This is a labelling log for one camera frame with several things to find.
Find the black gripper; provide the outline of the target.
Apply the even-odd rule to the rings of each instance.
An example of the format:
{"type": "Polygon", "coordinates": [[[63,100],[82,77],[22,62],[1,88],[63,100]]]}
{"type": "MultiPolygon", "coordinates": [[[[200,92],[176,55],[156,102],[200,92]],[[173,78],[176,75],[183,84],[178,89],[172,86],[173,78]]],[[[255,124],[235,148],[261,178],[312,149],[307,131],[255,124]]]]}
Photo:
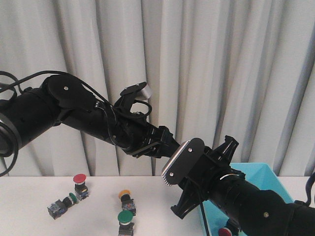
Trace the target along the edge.
{"type": "Polygon", "coordinates": [[[167,127],[125,117],[119,117],[115,123],[115,142],[126,154],[136,158],[171,157],[180,146],[167,127]]]}
{"type": "Polygon", "coordinates": [[[203,154],[189,174],[178,184],[183,190],[178,203],[170,209],[184,219],[203,201],[213,200],[223,194],[220,185],[228,181],[231,188],[234,181],[244,181],[245,174],[230,167],[232,157],[239,143],[226,135],[224,143],[216,149],[205,146],[203,154]]]}

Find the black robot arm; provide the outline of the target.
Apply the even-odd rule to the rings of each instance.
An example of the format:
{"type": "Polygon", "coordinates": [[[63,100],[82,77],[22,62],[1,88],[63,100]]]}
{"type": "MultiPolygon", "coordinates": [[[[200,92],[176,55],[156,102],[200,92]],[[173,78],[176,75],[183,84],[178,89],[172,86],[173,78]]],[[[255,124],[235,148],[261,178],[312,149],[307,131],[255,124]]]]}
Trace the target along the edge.
{"type": "Polygon", "coordinates": [[[0,102],[0,154],[10,156],[49,128],[65,124],[134,157],[170,157],[179,144],[165,126],[155,127],[142,112],[132,112],[134,103],[150,96],[147,83],[125,88],[110,104],[97,99],[81,80],[70,75],[52,75],[39,88],[0,102]]]}
{"type": "Polygon", "coordinates": [[[272,190],[260,190],[231,168],[238,142],[225,137],[216,149],[200,138],[181,144],[162,171],[167,185],[178,185],[183,192],[172,211],[184,218],[204,201],[212,202],[249,236],[312,236],[315,210],[304,202],[286,203],[272,190]]]}

